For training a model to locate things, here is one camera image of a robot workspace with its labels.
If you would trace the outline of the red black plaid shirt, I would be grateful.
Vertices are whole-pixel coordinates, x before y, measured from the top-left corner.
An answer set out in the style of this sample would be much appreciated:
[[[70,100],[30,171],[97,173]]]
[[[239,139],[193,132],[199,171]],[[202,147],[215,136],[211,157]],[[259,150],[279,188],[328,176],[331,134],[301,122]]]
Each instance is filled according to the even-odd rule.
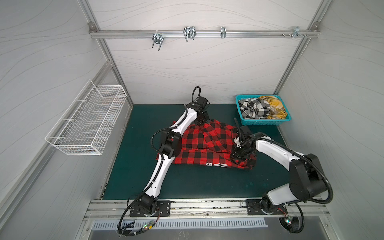
[[[252,169],[257,162],[255,154],[244,160],[231,157],[237,129],[217,120],[203,125],[189,125],[182,137],[182,149],[174,164],[201,165],[207,167]]]

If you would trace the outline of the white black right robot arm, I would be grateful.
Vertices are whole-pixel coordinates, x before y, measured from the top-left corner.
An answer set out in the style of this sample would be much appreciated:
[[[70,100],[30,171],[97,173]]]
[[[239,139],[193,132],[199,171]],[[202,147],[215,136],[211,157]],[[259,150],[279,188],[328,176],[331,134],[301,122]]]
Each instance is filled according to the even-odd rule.
[[[260,206],[271,214],[282,204],[314,202],[328,204],[333,199],[333,189],[324,174],[317,156],[304,155],[272,140],[262,132],[251,133],[247,126],[237,127],[232,160],[245,161],[257,153],[269,156],[289,172],[289,182],[263,195]]]

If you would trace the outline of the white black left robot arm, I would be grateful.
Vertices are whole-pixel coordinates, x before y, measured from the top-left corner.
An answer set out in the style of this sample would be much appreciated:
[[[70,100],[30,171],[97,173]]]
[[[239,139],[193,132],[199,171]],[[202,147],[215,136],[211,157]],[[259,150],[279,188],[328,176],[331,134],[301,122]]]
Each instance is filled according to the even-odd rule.
[[[139,206],[146,214],[152,215],[156,211],[165,176],[172,162],[181,153],[183,134],[192,123],[199,125],[208,121],[209,116],[205,110],[208,103],[206,98],[198,96],[185,105],[184,113],[174,124],[156,132],[161,134],[160,147],[155,149],[159,154],[157,164],[149,183],[138,199]]]

